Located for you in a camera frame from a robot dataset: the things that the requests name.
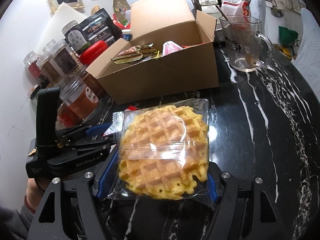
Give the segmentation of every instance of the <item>white kettle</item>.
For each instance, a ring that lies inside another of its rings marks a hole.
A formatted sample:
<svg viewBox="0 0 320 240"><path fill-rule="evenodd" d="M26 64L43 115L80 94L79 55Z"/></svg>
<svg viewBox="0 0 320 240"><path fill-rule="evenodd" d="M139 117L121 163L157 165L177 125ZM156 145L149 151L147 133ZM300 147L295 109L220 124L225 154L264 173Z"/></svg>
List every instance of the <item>white kettle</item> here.
<svg viewBox="0 0 320 240"><path fill-rule="evenodd" d="M218 4L218 0L199 0L201 5L201 10L204 13L214 16L217 19L217 23L219 22L219 18L222 16L219 10L216 8Z"/></svg>

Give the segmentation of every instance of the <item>black snack bag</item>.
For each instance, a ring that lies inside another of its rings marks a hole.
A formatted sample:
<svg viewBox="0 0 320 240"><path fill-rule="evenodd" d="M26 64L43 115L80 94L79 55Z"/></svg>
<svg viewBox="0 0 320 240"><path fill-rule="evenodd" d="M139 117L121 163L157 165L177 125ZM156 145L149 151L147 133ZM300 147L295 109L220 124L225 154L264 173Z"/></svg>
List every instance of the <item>black snack bag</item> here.
<svg viewBox="0 0 320 240"><path fill-rule="evenodd" d="M119 32L115 32L115 25L104 8L82 21L79 26L91 44L104 41L111 46L120 38Z"/></svg>

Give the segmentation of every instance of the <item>glass mug handle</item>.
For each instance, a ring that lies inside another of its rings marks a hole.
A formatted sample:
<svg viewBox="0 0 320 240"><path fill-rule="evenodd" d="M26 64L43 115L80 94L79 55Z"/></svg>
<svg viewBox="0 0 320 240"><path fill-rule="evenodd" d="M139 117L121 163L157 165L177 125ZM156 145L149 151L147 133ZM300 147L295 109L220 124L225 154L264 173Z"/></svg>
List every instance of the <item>glass mug handle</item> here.
<svg viewBox="0 0 320 240"><path fill-rule="evenodd" d="M266 37L265 35L263 35L261 33L257 33L256 36L258 38L262 39L268 46L268 56L267 56L264 64L259 65L259 67L266 67L270 64L270 61L271 61L273 54L275 52L275 48L273 47L271 40L269 40L269 38Z"/></svg>

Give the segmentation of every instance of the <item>cardboard box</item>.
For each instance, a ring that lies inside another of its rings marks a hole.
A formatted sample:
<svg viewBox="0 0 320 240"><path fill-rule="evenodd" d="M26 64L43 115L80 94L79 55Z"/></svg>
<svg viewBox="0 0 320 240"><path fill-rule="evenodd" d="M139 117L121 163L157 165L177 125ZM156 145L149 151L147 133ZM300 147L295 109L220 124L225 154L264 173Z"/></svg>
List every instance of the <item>cardboard box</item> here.
<svg viewBox="0 0 320 240"><path fill-rule="evenodd" d="M131 10L132 41L119 39L87 68L117 104L218 87L214 17L197 11L195 20L186 0L140 0ZM204 44L136 65L112 62L136 45L153 43L162 52L166 41Z"/></svg>

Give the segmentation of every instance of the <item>sleeve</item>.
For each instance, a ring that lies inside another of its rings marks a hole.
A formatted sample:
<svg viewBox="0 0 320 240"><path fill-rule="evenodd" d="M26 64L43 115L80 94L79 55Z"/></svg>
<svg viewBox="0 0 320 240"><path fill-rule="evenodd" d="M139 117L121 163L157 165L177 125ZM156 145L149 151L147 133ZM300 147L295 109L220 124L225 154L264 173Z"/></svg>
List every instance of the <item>sleeve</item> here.
<svg viewBox="0 0 320 240"><path fill-rule="evenodd" d="M0 206L0 220L11 231L17 240L26 240L33 214L23 205L21 213Z"/></svg>

